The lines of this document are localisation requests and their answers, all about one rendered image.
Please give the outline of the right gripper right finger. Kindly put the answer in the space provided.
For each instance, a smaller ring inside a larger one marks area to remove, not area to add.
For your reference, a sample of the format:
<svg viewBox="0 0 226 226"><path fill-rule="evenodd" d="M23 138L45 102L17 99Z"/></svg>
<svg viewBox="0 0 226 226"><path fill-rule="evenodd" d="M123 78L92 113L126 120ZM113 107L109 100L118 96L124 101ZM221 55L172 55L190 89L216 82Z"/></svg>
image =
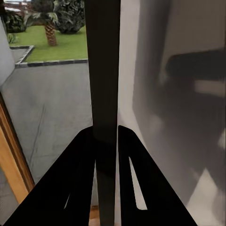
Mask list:
<svg viewBox="0 0 226 226"><path fill-rule="evenodd" d="M121 226L197 226L135 132L118 126ZM131 158L147 210L136 206Z"/></svg>

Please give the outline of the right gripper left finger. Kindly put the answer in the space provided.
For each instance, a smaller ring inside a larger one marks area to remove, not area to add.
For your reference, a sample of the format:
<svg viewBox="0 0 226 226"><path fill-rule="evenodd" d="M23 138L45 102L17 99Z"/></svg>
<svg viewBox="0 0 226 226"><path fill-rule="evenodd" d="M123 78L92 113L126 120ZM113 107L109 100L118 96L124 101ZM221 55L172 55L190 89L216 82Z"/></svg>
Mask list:
<svg viewBox="0 0 226 226"><path fill-rule="evenodd" d="M93 125L80 131L4 226L89 226Z"/></svg>

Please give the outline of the poster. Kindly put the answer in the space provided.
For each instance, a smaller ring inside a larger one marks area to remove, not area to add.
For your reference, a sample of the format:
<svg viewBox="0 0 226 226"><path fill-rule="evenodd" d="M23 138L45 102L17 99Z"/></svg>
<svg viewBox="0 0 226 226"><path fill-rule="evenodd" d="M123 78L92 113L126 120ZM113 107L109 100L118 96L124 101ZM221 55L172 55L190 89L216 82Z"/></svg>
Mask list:
<svg viewBox="0 0 226 226"><path fill-rule="evenodd" d="M115 226L121 0L84 0L100 226Z"/></svg>

